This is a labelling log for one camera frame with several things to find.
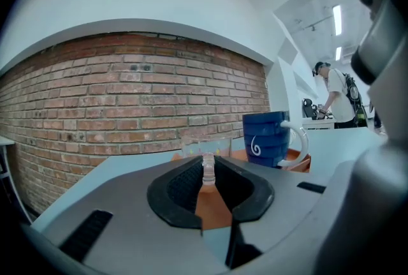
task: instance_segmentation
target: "ceiling light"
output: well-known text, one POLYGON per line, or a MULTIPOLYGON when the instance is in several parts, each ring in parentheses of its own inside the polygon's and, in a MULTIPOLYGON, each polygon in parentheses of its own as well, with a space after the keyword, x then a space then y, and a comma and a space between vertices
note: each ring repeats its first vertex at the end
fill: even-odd
POLYGON ((336 49, 336 61, 340 59, 340 56, 342 55, 342 47, 337 47, 336 49))
POLYGON ((333 7, 334 26, 336 28, 336 36, 342 33, 342 10, 340 5, 333 7))

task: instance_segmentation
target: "person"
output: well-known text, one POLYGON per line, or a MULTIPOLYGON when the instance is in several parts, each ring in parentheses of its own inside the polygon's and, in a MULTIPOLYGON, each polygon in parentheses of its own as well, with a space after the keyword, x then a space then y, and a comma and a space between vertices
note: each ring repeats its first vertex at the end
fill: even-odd
POLYGON ((346 77, 335 68, 330 67, 330 63, 317 62, 314 72, 323 77, 329 92, 329 97, 323 108, 319 110, 316 119, 324 119, 327 110, 331 107, 331 112, 336 118, 336 129, 354 128, 356 126, 356 116, 354 108, 347 98, 346 77))

